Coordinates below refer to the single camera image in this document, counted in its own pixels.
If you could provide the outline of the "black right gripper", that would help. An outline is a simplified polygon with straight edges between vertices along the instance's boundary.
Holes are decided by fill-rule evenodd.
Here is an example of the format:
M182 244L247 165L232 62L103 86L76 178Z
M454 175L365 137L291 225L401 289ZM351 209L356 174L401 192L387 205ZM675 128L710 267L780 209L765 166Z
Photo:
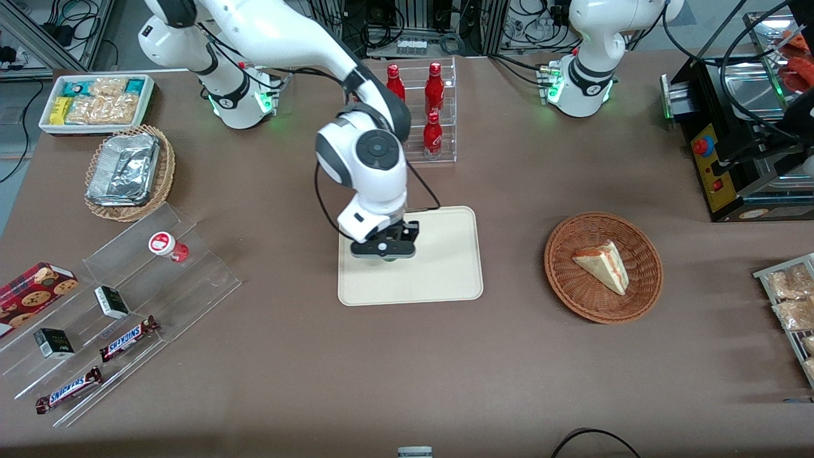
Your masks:
M350 253L355 258L383 261L412 258L419 233L419 221L398 221L381 231L369 232L363 243L352 242Z

